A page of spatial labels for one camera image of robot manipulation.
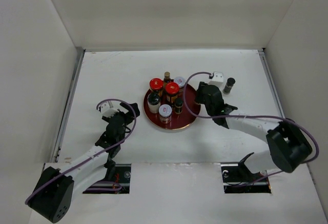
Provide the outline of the black cap white shaker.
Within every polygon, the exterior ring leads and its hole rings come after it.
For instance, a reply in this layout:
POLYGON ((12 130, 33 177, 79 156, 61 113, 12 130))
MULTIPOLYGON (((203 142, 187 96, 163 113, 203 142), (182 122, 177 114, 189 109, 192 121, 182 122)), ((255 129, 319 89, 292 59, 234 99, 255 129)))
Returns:
POLYGON ((161 106, 161 98, 157 93, 150 93, 147 98, 147 103, 151 113, 158 113, 159 107, 161 106))

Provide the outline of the red lid sauce jar back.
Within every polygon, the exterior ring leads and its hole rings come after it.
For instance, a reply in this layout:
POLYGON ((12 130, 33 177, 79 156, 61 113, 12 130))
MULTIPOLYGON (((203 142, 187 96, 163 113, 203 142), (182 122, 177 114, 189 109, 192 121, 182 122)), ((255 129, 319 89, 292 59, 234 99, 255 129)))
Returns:
POLYGON ((165 94, 167 103, 172 106, 179 95, 179 85, 175 82, 166 84, 165 94))

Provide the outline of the red lid sauce jar front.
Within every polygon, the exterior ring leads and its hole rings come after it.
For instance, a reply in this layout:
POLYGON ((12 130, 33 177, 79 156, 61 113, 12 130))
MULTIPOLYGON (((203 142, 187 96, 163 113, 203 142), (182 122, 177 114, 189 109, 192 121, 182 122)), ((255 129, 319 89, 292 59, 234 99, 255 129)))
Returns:
POLYGON ((154 93, 157 93, 159 97, 162 97, 163 94, 163 80, 160 78, 153 78, 149 82, 150 90, 154 93))

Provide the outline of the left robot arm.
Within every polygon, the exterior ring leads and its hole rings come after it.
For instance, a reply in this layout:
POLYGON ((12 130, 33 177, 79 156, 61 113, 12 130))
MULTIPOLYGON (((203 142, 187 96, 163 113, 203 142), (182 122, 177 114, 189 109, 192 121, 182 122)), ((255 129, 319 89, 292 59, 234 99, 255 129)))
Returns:
POLYGON ((115 110, 110 105, 113 99, 100 102, 96 108, 107 122, 106 129, 96 143, 85 154, 62 168, 47 167, 43 170, 33 192, 25 205, 57 223, 67 214, 73 197, 102 180, 110 182, 115 176, 113 158, 121 149, 121 144, 132 134, 136 119, 140 115, 137 103, 129 104, 119 100, 126 112, 115 110))

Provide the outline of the red lid sauce jar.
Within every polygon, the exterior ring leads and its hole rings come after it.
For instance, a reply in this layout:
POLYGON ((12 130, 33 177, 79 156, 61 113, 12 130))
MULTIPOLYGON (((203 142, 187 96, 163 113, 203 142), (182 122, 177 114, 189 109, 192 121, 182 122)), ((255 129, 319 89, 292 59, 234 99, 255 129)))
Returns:
POLYGON ((150 90, 154 93, 157 93, 159 97, 162 97, 163 94, 163 80, 160 78, 153 78, 149 82, 150 90))
POLYGON ((165 94, 167 103, 172 106, 179 95, 179 85, 175 82, 166 84, 165 94))

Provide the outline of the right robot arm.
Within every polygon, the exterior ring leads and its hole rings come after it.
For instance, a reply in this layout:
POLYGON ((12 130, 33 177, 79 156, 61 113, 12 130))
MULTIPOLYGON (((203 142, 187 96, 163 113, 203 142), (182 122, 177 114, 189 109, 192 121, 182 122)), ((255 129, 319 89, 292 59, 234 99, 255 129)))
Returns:
POLYGON ((215 124, 251 135, 267 144, 266 151, 252 152, 239 162, 241 165, 237 173, 242 180, 251 180, 256 173, 271 169, 292 173, 313 151, 306 137, 291 120, 279 118, 279 122, 276 122, 248 118, 237 107, 226 104, 215 85, 200 82, 195 102, 205 106, 215 124))

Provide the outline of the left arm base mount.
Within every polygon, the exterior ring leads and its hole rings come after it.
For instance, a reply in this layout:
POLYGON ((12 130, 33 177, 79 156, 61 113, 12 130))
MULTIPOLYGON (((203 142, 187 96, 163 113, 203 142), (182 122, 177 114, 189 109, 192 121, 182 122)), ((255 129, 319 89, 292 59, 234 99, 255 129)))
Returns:
POLYGON ((88 187, 83 194, 129 194, 132 165, 117 164, 112 160, 104 168, 104 178, 88 187))

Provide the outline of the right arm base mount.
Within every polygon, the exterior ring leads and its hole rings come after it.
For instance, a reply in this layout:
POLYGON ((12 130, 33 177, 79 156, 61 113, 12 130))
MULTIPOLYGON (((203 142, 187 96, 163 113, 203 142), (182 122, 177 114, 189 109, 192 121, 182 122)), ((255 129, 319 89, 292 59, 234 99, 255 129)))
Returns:
POLYGON ((225 194, 249 194, 268 193, 271 194, 269 180, 261 179, 267 172, 251 173, 245 166, 246 160, 253 155, 248 154, 238 162, 221 163, 221 174, 223 181, 223 191, 225 194))

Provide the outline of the white lid sauce jar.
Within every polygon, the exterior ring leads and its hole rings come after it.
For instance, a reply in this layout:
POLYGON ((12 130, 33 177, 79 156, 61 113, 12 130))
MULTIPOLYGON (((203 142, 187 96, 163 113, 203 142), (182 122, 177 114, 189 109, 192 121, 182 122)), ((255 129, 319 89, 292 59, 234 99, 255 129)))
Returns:
POLYGON ((174 78, 174 83, 179 86, 179 95, 182 95, 186 84, 185 78, 183 78, 182 76, 177 76, 174 78))
POLYGON ((159 120, 163 124, 168 124, 171 122, 172 108, 170 105, 167 104, 161 105, 159 107, 158 113, 159 113, 159 120))

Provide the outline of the yellow label oil bottle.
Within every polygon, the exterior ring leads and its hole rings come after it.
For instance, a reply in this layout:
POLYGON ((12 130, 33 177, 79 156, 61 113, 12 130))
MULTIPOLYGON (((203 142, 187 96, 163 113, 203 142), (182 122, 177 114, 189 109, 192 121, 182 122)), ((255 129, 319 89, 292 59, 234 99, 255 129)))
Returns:
POLYGON ((167 72, 164 73, 163 82, 165 84, 168 84, 169 82, 171 82, 170 72, 167 71, 167 72))

